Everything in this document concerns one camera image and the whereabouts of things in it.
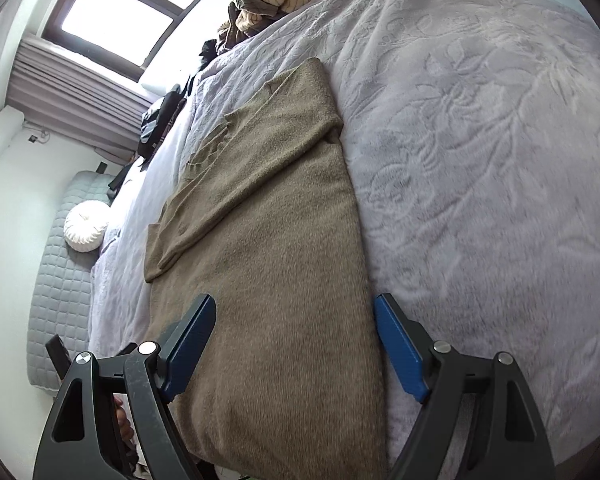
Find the person's left hand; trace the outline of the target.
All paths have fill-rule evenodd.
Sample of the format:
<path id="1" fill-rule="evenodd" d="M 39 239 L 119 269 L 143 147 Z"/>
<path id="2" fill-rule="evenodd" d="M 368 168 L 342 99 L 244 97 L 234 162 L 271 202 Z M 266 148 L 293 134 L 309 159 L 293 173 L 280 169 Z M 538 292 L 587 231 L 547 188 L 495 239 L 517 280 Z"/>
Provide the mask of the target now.
<path id="1" fill-rule="evenodd" d="M 121 439 L 125 443 L 132 443 L 134 439 L 134 430 L 128 419 L 128 415 L 124 410 L 123 400 L 118 396 L 114 396 L 114 406 L 116 407 L 116 417 Z"/>

